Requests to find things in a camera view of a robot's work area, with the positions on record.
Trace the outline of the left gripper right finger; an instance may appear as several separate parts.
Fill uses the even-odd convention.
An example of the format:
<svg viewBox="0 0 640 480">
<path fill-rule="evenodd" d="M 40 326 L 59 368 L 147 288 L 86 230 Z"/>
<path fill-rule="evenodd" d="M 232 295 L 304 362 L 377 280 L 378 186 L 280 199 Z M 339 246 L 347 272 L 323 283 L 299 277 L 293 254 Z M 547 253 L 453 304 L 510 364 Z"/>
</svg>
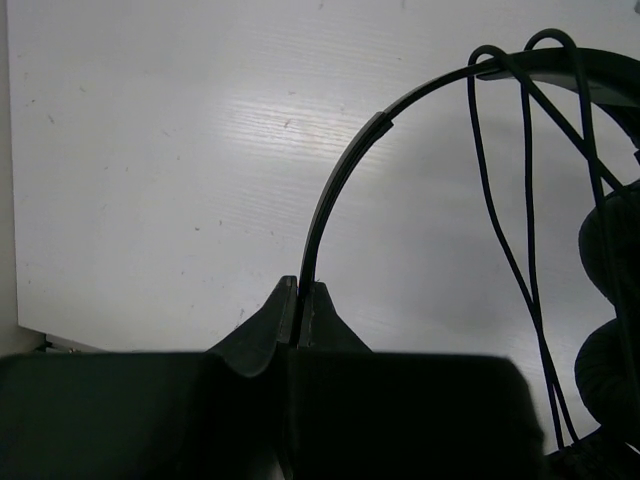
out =
<svg viewBox="0 0 640 480">
<path fill-rule="evenodd" d="M 508 359 L 376 353 L 327 287 L 305 304 L 287 359 L 287 453 L 296 479 L 541 479 L 544 435 Z"/>
</svg>

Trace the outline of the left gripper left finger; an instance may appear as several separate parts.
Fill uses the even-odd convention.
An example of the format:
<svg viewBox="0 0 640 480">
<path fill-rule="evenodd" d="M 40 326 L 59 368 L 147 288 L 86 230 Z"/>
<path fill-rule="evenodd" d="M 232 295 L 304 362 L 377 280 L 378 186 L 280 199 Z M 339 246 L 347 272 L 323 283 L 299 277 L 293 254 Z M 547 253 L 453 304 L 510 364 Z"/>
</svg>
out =
<svg viewBox="0 0 640 480">
<path fill-rule="evenodd" d="M 281 278 L 204 352 L 30 353 L 1 361 L 5 479 L 279 479 L 268 368 L 295 306 Z"/>
</svg>

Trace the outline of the black headphones with cable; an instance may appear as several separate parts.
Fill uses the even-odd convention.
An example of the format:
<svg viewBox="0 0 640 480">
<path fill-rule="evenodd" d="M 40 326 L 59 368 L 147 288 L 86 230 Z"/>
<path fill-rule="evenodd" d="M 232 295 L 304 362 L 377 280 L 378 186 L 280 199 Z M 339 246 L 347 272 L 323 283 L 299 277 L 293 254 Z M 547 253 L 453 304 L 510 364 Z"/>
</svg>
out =
<svg viewBox="0 0 640 480">
<path fill-rule="evenodd" d="M 318 286 L 315 270 L 322 235 L 349 176 L 394 119 L 426 95 L 465 80 L 471 127 L 481 131 L 478 80 L 515 79 L 521 90 L 524 127 L 526 230 L 535 230 L 533 127 L 538 104 L 584 157 L 595 207 L 579 236 L 584 269 L 615 309 L 613 320 L 591 334 L 576 360 L 581 398 L 599 428 L 579 437 L 544 335 L 536 263 L 536 240 L 527 240 L 527 265 L 512 267 L 536 332 L 558 448 L 549 456 L 556 478 L 632 479 L 639 474 L 639 187 L 623 185 L 600 160 L 593 109 L 608 114 L 632 141 L 639 138 L 639 64 L 612 52 L 581 48 L 563 31 L 536 33 L 521 52 L 477 48 L 465 68 L 407 93 L 377 113 L 340 157 L 316 206 L 298 287 L 296 331 L 310 336 Z"/>
</svg>

